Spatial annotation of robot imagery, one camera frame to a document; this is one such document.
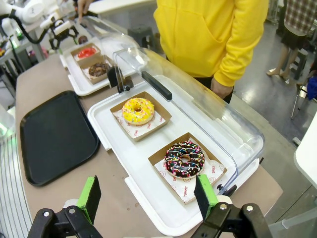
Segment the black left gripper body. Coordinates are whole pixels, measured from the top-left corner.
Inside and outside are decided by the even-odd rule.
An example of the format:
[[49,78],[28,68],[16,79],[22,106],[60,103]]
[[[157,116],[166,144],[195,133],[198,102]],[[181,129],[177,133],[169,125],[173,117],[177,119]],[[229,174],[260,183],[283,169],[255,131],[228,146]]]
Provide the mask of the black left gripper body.
[[60,39],[63,41],[69,37],[69,28],[72,26],[71,23],[54,23],[50,26],[53,34],[52,38]]

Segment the person's left hand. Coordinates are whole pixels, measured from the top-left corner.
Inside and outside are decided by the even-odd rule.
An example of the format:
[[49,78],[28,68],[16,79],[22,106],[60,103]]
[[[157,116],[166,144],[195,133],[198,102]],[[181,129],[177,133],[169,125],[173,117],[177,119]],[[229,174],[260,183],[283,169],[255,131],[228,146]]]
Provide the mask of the person's left hand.
[[211,90],[223,100],[231,97],[233,93],[233,87],[224,86],[214,78],[211,80]]

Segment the person's right hand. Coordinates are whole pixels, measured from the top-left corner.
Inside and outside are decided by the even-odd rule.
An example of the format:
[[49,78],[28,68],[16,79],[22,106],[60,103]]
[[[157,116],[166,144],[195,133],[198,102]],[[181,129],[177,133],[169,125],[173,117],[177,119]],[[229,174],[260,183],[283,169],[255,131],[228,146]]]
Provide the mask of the person's right hand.
[[88,12],[90,4],[93,2],[94,0],[78,0],[77,1],[77,13],[78,13],[79,21],[81,21],[83,15]]

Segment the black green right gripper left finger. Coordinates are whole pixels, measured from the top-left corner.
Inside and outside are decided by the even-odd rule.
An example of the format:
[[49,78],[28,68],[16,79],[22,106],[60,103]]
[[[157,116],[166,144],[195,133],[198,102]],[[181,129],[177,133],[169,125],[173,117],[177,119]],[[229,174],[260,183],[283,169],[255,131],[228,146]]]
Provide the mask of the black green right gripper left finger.
[[76,205],[62,208],[59,212],[40,209],[28,233],[29,238],[101,238],[94,227],[94,220],[101,198],[97,176],[88,177]]

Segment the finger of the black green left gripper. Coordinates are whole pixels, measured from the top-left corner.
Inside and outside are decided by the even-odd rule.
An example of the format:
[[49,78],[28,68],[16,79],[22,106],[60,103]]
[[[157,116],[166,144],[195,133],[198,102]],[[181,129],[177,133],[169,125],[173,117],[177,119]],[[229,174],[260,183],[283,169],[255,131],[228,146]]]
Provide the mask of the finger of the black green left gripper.
[[56,38],[49,39],[49,43],[52,50],[62,54],[62,50],[60,49],[60,43],[61,43],[60,39],[56,39]]
[[70,28],[69,28],[69,36],[73,39],[74,43],[76,45],[78,45],[78,40],[77,40],[77,37],[79,35],[79,32],[77,31],[76,27],[74,25],[72,25]]

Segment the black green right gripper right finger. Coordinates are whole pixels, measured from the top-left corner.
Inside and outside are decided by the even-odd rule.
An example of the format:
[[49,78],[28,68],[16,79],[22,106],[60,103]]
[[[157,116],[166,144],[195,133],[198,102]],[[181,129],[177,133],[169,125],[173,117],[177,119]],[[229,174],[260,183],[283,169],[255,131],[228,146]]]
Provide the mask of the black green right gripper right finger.
[[196,176],[194,190],[203,222],[192,234],[193,238],[218,238],[231,233],[236,238],[271,238],[264,216],[255,203],[241,208],[219,201],[206,175]]

